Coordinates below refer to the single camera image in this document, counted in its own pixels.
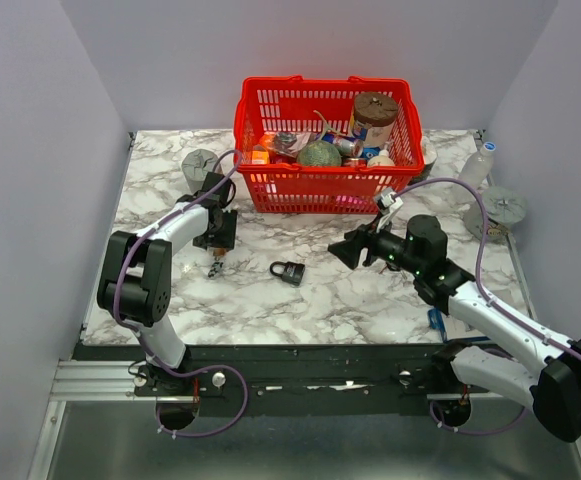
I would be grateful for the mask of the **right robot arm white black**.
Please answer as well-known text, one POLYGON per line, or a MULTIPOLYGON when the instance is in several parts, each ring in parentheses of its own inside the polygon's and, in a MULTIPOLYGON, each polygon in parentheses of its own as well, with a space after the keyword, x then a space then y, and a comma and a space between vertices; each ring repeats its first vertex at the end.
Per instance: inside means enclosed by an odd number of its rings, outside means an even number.
POLYGON ((508 357, 458 341, 430 367, 430 379, 450 392, 461 384, 486 389, 532 411, 553 436, 581 436, 581 339, 573 341, 519 314, 488 294, 474 275, 447 257, 448 237, 436 217, 416 215, 399 237, 377 222, 345 233, 328 250, 350 269, 385 262, 413 277, 428 305, 485 334, 508 357))

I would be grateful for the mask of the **black padlock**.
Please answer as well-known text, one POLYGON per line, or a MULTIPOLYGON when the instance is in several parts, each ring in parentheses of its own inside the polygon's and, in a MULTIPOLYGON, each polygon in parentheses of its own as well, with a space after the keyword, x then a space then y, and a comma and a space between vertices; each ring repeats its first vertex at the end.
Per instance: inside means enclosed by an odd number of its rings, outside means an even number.
POLYGON ((282 282, 298 287, 301 285, 305 274, 305 265, 295 262, 275 261, 269 266, 269 272, 282 282))

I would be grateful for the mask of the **key with astronaut keychain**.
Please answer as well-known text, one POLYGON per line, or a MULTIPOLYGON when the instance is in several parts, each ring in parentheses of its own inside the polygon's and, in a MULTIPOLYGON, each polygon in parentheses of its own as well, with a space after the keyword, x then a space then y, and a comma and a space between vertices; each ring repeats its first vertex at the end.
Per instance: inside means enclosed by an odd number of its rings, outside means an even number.
POLYGON ((219 276, 224 267, 225 258, 223 256, 215 256, 210 266, 207 276, 211 279, 219 276))

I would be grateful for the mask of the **brass padlock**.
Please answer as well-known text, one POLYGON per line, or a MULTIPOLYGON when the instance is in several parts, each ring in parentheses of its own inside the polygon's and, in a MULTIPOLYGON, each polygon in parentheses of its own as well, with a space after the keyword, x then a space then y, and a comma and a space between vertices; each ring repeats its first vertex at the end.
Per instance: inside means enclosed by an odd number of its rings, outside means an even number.
POLYGON ((215 248, 213 250, 213 256, 222 258, 227 254, 227 250, 225 248, 215 248))

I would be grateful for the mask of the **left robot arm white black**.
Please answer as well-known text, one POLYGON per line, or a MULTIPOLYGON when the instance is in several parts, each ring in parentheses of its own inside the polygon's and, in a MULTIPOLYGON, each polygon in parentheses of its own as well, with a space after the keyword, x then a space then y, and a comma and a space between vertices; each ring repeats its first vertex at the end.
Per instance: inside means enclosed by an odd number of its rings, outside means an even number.
POLYGON ((158 384, 171 395, 184 393, 192 380, 182 364, 187 346, 167 318, 172 260, 188 244, 220 257, 234 249, 237 212, 228 208, 233 190, 228 176, 210 172, 199 191, 181 197, 165 216, 136 233, 115 231, 108 240, 97 305, 132 332, 146 361, 159 369, 158 384))

